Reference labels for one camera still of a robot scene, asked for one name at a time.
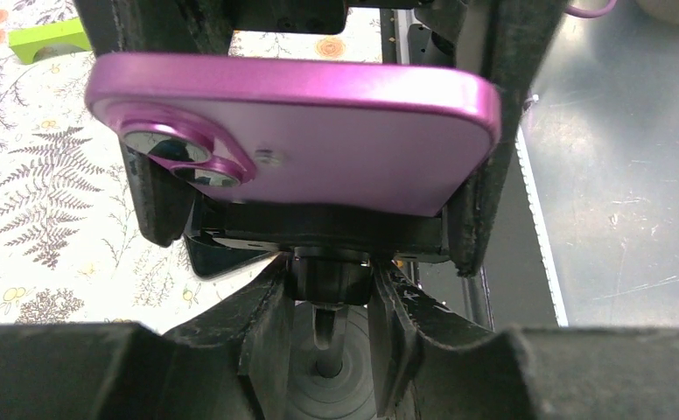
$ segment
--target white stripe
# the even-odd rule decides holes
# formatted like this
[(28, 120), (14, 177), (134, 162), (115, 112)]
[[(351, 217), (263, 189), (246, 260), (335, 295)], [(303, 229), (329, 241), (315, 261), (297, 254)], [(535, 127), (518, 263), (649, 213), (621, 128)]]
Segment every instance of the white stripe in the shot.
[(541, 247), (541, 256), (543, 260), (543, 266), (546, 269), (546, 278), (548, 279), (549, 283), (550, 296), (551, 300), (553, 301), (553, 307), (556, 310), (556, 322), (559, 326), (568, 326), (569, 321), (566, 318), (564, 297), (561, 295), (561, 285), (558, 282), (556, 265), (553, 261), (553, 253), (551, 252), (550, 248), (548, 232), (546, 232), (546, 222), (543, 218), (541, 201), (538, 198), (536, 179), (533, 176), (533, 167), (530, 164), (530, 156), (528, 155), (528, 146), (525, 144), (525, 136), (522, 134), (522, 129), (519, 127), (517, 128), (517, 138), (515, 140), (514, 147), (517, 149), (517, 158), (520, 160), (522, 178), (525, 181), (525, 191), (528, 193), (530, 212), (533, 214), (533, 222), (535, 223), (535, 234), (538, 236), (538, 244)]
[(410, 10), (394, 10), (394, 20), (396, 27), (396, 54), (398, 64), (409, 64), (409, 27), (413, 23), (412, 12)]

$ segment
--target fern leaf print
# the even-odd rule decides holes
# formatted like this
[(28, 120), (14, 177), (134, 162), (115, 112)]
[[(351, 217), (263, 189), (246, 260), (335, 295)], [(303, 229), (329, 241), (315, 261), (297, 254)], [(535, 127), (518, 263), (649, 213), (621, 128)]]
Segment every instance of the fern leaf print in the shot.
[(113, 164), (108, 168), (108, 175), (117, 183), (118, 193), (111, 195), (110, 198), (120, 208), (118, 213), (110, 213), (108, 217), (115, 221), (120, 229), (120, 239), (103, 239), (105, 245), (110, 250), (110, 254), (115, 262), (114, 268), (117, 270), (123, 260), (123, 254), (131, 248), (131, 243), (139, 236), (138, 229), (134, 226), (136, 221), (136, 210), (133, 203), (129, 203), (129, 182), (126, 179), (125, 169), (121, 164)]
[(77, 137), (81, 130), (34, 134), (43, 143), (11, 151), (27, 160), (0, 182), (14, 187), (0, 206), (0, 234), (15, 235), (5, 245), (25, 247), (24, 256), (51, 269), (77, 232), (74, 223), (85, 219), (81, 211), (92, 206), (80, 195), (101, 191), (88, 177), (106, 172), (86, 157), (82, 146), (91, 139)]
[(20, 316), (16, 324), (61, 324), (82, 307), (84, 301), (77, 298), (69, 289), (51, 291), (45, 289), (36, 293), (35, 298), (20, 306)]
[(151, 263), (151, 265), (147, 264), (145, 269), (139, 266), (141, 270), (137, 276), (136, 295), (133, 298), (133, 305), (156, 308), (161, 306), (170, 296), (172, 287), (175, 284), (170, 273), (171, 258), (172, 252), (150, 262), (139, 259), (138, 264)]
[(187, 254), (185, 240), (177, 242), (177, 266), (181, 269), (190, 268), (190, 256)]

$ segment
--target fern pattern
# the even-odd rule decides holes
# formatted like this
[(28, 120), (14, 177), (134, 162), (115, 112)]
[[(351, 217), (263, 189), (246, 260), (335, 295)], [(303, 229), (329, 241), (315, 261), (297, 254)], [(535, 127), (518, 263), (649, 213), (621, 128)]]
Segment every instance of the fern pattern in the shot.
[(35, 298), (20, 305), (16, 324), (61, 324), (68, 322), (75, 312), (84, 306), (84, 301), (74, 295), (73, 290), (45, 289), (36, 293)]
[[(199, 288), (182, 241), (159, 248), (138, 232), (113, 133), (83, 106), (92, 53), (49, 45), (39, 62), (26, 66), (8, 47), (10, 31), (75, 18), (74, 0), (0, 0), (2, 12), (0, 324), (134, 319), (164, 331), (167, 314), (214, 305), (256, 276), (259, 268)], [(342, 59), (371, 60), (380, 53), (380, 46), (368, 48), (377, 12), (349, 13), (348, 28), (359, 32), (355, 40), (339, 36), (346, 44)], [(239, 32), (231, 54), (317, 60), (321, 38)], [(157, 315), (142, 318), (145, 313)]]
[(24, 256), (33, 256), (35, 263), (50, 269), (56, 268), (69, 236), (77, 233), (73, 222), (85, 219), (78, 212), (91, 207), (75, 194), (101, 191), (86, 177), (106, 172), (85, 156), (81, 147), (91, 139), (76, 137), (81, 130), (71, 127), (52, 134), (34, 134), (46, 143), (11, 151), (31, 159), (0, 182), (0, 188), (24, 182), (0, 206), (0, 218), (11, 216), (0, 227), (0, 234), (22, 229), (5, 245), (25, 245)]
[(110, 254), (115, 262), (114, 269), (117, 270), (123, 260), (123, 254), (131, 248), (132, 242), (139, 236), (138, 229), (133, 227), (136, 220), (136, 212), (133, 205), (129, 203), (129, 183), (125, 178), (125, 170), (121, 164), (113, 164), (108, 169), (108, 175), (115, 181), (118, 187), (116, 194), (111, 195), (119, 209), (118, 212), (111, 212), (108, 217), (115, 221), (115, 224), (120, 229), (121, 238), (119, 241), (111, 241), (103, 239), (105, 245), (110, 250)]

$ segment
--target rear camera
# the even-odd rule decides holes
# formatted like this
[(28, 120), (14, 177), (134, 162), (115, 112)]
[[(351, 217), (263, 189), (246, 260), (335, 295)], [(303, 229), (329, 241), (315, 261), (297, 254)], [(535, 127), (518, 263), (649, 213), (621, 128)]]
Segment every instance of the rear camera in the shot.
[(144, 155), (172, 162), (203, 163), (211, 158), (205, 147), (173, 134), (153, 131), (131, 131), (123, 142)]

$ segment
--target yellow flower print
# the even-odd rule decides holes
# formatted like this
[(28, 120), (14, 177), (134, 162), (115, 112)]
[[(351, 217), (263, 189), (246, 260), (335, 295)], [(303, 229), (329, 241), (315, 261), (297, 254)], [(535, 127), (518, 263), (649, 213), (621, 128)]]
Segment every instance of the yellow flower print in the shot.
[(57, 129), (58, 127), (59, 125), (56, 123), (56, 120), (44, 120), (40, 124), (40, 128), (45, 130)]
[(185, 287), (185, 291), (182, 292), (182, 298), (187, 302), (188, 308), (192, 308), (193, 303), (195, 303), (196, 305), (198, 304), (198, 292), (200, 292), (200, 284), (198, 284), (198, 287), (195, 289), (195, 292), (189, 290), (187, 286)]
[(12, 304), (20, 306), (20, 298), (25, 295), (27, 295), (25, 287), (10, 287), (2, 296), (3, 302), (0, 304), (0, 309), (4, 309), (4, 314), (7, 315), (10, 313), (10, 309), (12, 309)]
[(96, 271), (97, 271), (97, 269), (95, 268), (95, 265), (91, 262), (88, 262), (88, 263), (82, 265), (81, 268), (79, 270), (77, 270), (78, 273), (80, 273), (81, 275), (83, 275), (85, 277), (92, 276)]

